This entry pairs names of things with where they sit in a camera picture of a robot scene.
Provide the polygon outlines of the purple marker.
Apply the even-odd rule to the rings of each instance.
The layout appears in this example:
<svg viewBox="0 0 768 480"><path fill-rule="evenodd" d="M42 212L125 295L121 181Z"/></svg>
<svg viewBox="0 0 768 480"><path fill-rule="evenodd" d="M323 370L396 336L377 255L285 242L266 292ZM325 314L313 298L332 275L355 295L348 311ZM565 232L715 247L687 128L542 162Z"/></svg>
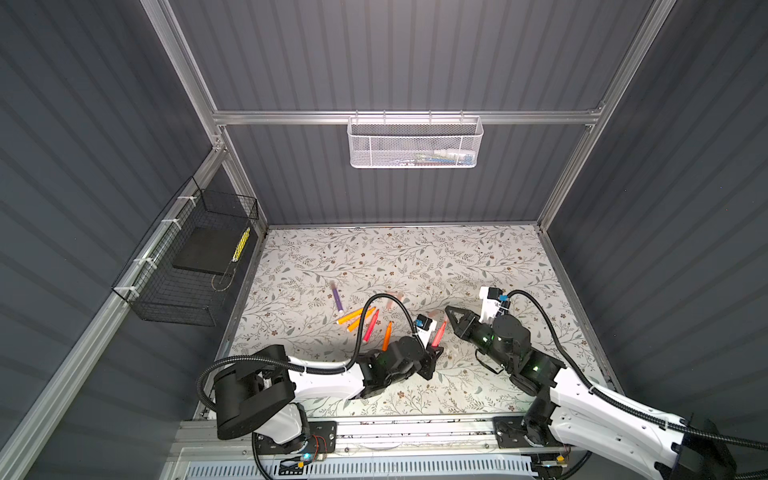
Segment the purple marker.
<svg viewBox="0 0 768 480"><path fill-rule="evenodd" d="M336 285L336 283L334 281L330 282L330 288L331 288L332 297L334 299L334 304L335 304L335 307L336 307L336 311L338 313L342 313L344 311L344 307L343 307L343 303L342 303L342 300L341 300L340 292L339 292L339 290L337 288L337 285Z"/></svg>

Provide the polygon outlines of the pink marker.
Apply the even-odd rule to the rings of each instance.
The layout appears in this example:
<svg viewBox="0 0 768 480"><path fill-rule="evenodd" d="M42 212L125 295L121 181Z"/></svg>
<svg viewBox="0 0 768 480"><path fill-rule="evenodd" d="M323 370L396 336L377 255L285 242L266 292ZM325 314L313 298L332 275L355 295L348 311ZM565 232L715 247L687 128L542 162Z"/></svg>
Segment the pink marker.
<svg viewBox="0 0 768 480"><path fill-rule="evenodd" d="M365 334L364 334L364 337L363 337L363 341L365 343L368 343L370 341L370 338L371 338L371 336L373 334L373 331L374 331L374 329L376 327L376 324L378 322L379 315L380 315L380 310L379 309L375 309L374 313L372 314L372 316L370 318L370 321L368 323L368 326L366 328L366 331L365 331Z"/></svg>
<svg viewBox="0 0 768 480"><path fill-rule="evenodd" d="M441 324L441 326L437 329L437 331L436 331L436 333L435 333L435 335L434 335L434 337L432 339L432 342L431 342L431 347L433 349L437 349L440 346L440 343L441 343L441 340L442 340L442 338L444 336L447 324L448 324L448 322L444 321Z"/></svg>

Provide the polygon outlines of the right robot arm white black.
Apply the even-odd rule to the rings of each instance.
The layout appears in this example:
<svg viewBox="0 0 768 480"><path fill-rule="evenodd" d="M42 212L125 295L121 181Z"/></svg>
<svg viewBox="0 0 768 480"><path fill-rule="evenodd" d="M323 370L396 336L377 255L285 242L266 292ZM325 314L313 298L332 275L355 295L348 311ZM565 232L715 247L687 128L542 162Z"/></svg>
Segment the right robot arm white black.
<svg viewBox="0 0 768 480"><path fill-rule="evenodd" d="M518 427L532 445L556 441L582 448L647 479L736 477L735 459L724 442L714 439L712 422L685 420L593 383L533 348L529 330L512 315L486 323L463 308L448 306L445 313L458 338L533 397Z"/></svg>

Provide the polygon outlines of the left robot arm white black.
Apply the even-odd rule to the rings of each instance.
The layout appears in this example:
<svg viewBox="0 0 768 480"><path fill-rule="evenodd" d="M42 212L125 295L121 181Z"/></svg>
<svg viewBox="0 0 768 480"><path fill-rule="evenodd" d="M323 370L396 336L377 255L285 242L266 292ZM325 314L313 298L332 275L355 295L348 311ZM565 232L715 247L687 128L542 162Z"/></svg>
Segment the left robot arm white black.
<svg viewBox="0 0 768 480"><path fill-rule="evenodd" d="M200 378L198 396L216 414L218 439L255 433L287 446L309 436L304 401L367 399L413 375L430 380L443 352L431 342L402 337L385 350L357 356L348 366L299 360L283 346L271 345L250 356L223 359L215 367L214 395L205 394L205 379Z"/></svg>

